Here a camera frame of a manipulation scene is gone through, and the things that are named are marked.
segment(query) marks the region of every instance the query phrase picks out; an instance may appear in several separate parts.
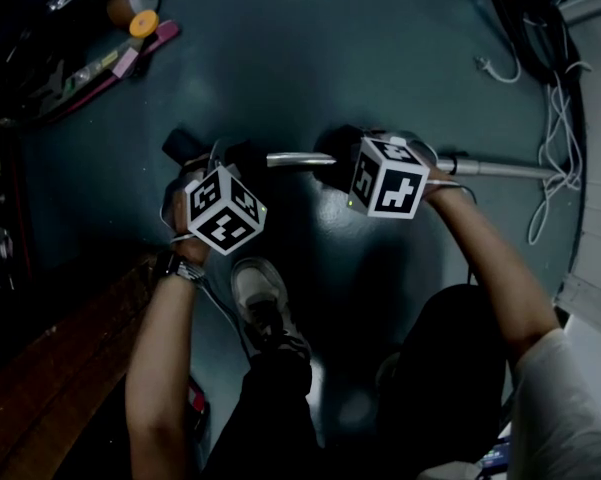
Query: concrete floor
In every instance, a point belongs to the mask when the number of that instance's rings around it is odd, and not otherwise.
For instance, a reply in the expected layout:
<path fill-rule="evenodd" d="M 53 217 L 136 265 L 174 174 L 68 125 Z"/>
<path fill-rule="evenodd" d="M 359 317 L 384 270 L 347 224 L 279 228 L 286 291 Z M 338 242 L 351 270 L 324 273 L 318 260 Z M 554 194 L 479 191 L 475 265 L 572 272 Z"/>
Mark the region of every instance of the concrete floor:
<path fill-rule="evenodd" d="M 497 22 L 489 0 L 481 0 Z M 43 268 L 94 241 L 163 244 L 158 218 L 178 167 L 160 150 L 182 124 L 199 138 L 248 137 L 269 151 L 308 151 L 350 123 L 411 130 L 436 148 L 534 163 L 542 88 L 523 74 L 499 84 L 473 57 L 513 71 L 510 52 L 471 0 L 163 0 L 182 35 L 146 77 L 126 80 L 23 141 L 36 252 Z M 579 195 L 561 193 L 535 247 L 526 244 L 539 184 L 465 179 L 480 207 L 550 293 L 567 270 Z M 310 399 L 322 443 L 372 432 L 374 374 L 433 293 L 463 282 L 466 263 L 433 212 L 412 222 L 366 219 L 311 175 L 257 192 L 270 212 L 250 249 L 285 276 L 314 351 Z M 230 300 L 233 257 L 209 272 Z M 303 271 L 302 278 L 292 272 Z M 196 306 L 192 372 L 211 403 L 210 442 L 235 405 L 247 363 L 207 300 Z"/>

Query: foot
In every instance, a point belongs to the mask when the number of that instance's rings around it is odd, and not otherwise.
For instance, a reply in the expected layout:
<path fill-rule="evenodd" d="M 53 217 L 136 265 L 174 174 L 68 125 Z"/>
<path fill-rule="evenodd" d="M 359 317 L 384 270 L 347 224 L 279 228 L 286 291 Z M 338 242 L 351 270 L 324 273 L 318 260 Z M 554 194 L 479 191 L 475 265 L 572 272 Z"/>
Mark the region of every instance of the foot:
<path fill-rule="evenodd" d="M 239 261 L 233 267 L 231 288 L 255 348 L 291 350 L 309 359 L 311 349 L 291 316 L 287 288 L 270 262 L 263 258 Z"/>

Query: black pants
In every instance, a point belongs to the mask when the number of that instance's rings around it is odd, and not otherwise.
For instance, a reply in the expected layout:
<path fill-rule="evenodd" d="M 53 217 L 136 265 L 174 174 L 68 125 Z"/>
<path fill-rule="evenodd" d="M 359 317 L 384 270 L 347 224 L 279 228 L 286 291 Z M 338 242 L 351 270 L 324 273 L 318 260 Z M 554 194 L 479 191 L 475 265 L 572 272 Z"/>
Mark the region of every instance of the black pants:
<path fill-rule="evenodd" d="M 414 478 L 453 460 L 477 462 L 498 435 L 504 373 L 503 342 L 484 292 L 468 285 L 441 291 L 422 310 L 382 393 L 377 445 L 335 467 Z M 333 467 L 316 443 L 310 387 L 311 368 L 294 353 L 256 356 L 203 476 L 306 478 Z"/>

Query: black and white pattern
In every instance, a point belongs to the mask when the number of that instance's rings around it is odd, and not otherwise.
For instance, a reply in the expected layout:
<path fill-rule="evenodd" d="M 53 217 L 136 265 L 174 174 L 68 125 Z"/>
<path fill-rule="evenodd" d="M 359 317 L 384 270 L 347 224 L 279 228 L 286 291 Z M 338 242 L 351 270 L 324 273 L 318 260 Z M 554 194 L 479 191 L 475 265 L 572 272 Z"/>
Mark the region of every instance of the black and white pattern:
<path fill-rule="evenodd" d="M 360 153 L 355 179 L 353 180 L 353 193 L 365 206 L 369 206 L 373 187 L 378 179 L 379 166 L 364 153 Z"/>
<path fill-rule="evenodd" d="M 422 183 L 422 174 L 387 169 L 382 180 L 377 212 L 409 213 Z"/>
<path fill-rule="evenodd" d="M 260 223 L 256 198 L 233 177 L 231 178 L 231 200 L 255 220 L 256 224 Z"/>
<path fill-rule="evenodd" d="M 231 208 L 223 208 L 197 229 L 197 233 L 204 235 L 223 251 L 228 251 L 254 231 Z"/>
<path fill-rule="evenodd" d="M 371 142 L 373 142 L 374 146 L 377 147 L 388 160 L 421 165 L 420 162 L 404 146 L 391 144 L 383 140 L 372 140 Z"/>
<path fill-rule="evenodd" d="M 220 200 L 220 179 L 215 172 L 205 179 L 190 195 L 191 220 L 196 220 L 213 203 Z"/>

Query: silver rod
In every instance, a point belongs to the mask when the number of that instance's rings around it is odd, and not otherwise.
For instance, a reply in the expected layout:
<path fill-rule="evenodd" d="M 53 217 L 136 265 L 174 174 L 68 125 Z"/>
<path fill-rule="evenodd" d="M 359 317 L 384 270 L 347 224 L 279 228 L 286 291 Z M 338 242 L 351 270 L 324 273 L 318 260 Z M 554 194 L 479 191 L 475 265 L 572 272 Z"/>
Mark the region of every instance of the silver rod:
<path fill-rule="evenodd" d="M 320 167 L 335 163 L 335 158 L 324 153 L 269 153 L 267 155 L 267 167 Z"/>
<path fill-rule="evenodd" d="M 267 167 L 322 167 L 333 165 L 336 159 L 324 153 L 269 153 Z M 449 157 L 438 159 L 438 168 L 451 172 L 454 161 Z M 544 180 L 555 174 L 551 169 L 525 165 L 510 165 L 481 162 L 470 158 L 458 158 L 456 174 L 460 176 L 500 176 L 507 178 L 528 178 Z"/>

